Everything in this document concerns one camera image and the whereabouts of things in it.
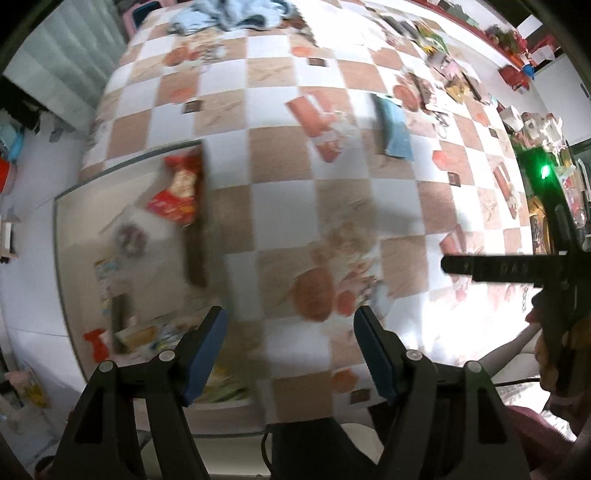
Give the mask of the person's right hand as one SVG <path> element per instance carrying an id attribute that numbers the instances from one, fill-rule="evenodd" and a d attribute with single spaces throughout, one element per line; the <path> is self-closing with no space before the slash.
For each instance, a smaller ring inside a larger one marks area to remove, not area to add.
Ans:
<path id="1" fill-rule="evenodd" d="M 551 394 L 550 410 L 571 425 L 577 433 L 590 417 L 590 317 L 579 320 L 575 326 L 563 335 L 563 345 L 569 345 L 577 353 L 575 365 L 567 370 L 559 368 L 551 356 L 550 349 L 542 331 L 536 346 L 535 359 L 541 375 L 541 387 Z M 579 393 L 560 393 L 558 381 L 570 374 L 570 387 Z"/>

